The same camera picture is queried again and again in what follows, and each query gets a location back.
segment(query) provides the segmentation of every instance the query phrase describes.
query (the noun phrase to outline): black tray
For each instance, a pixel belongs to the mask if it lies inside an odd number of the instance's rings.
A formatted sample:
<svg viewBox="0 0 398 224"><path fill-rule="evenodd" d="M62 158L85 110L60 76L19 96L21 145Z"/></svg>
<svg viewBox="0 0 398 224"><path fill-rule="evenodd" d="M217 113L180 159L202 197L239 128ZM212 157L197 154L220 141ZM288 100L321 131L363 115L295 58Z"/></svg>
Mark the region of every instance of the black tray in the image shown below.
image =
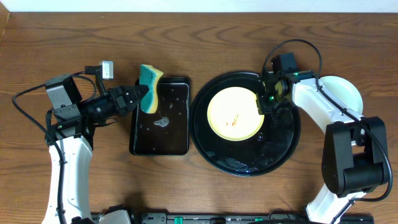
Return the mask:
<svg viewBox="0 0 398 224"><path fill-rule="evenodd" d="M258 93L264 85L254 72L233 72L207 83L191 107L190 134L200 154L212 165L229 174L254 176L266 174L281 166L294 152L300 137L300 115L297 107L265 114L260 130L249 139L229 141L219 137L207 120L210 100L221 90L232 86Z"/></svg>
<svg viewBox="0 0 398 224"><path fill-rule="evenodd" d="M190 80L161 78L157 84L157 95L159 104L156 113L142 112L139 104L132 112L130 153L137 156L184 155L189 147ZM165 117L169 119L167 126L154 124Z"/></svg>

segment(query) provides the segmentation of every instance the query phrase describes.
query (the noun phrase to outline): white wall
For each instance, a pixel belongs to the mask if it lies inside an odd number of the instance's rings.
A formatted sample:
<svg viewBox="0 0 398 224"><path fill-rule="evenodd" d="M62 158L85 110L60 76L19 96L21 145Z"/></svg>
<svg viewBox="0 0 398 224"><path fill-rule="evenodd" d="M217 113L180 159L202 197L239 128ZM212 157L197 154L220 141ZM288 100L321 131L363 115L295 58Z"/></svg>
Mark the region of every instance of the white wall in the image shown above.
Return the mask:
<svg viewBox="0 0 398 224"><path fill-rule="evenodd" d="M0 0L10 12L398 12L398 0Z"/></svg>

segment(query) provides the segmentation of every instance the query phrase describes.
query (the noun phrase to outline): silver spot on tray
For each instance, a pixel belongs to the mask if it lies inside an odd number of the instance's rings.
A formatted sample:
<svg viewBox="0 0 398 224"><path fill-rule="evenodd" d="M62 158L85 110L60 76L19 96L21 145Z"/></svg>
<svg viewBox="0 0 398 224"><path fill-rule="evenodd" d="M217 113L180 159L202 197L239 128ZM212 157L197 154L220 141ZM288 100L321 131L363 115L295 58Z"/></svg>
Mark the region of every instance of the silver spot on tray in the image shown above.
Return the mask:
<svg viewBox="0 0 398 224"><path fill-rule="evenodd" d="M168 117L163 117L162 119L158 120L158 121L154 121L154 125L160 126L162 128L166 127L167 125L169 125L169 118Z"/></svg>

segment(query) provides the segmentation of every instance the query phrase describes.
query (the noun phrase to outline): green indicator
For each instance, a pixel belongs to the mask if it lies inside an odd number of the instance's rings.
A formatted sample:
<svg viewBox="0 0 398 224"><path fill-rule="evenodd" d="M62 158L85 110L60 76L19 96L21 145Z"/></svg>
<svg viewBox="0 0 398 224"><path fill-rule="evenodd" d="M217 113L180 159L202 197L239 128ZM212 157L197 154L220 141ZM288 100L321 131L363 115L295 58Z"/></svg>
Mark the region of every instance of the green indicator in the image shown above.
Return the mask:
<svg viewBox="0 0 398 224"><path fill-rule="evenodd" d="M182 217L175 217L174 224L182 224Z"/></svg>

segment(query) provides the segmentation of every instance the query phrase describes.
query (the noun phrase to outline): sponge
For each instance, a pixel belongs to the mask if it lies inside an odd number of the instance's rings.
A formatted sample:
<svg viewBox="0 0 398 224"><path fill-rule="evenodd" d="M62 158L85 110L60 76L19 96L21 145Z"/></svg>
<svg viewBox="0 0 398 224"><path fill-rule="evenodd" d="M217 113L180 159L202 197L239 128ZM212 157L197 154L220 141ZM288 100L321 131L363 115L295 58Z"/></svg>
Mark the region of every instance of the sponge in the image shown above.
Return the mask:
<svg viewBox="0 0 398 224"><path fill-rule="evenodd" d="M145 113L155 113L158 104L157 82L163 75L163 72L154 68L152 65L141 65L139 75L139 84L149 87L148 93L141 100L141 110Z"/></svg>

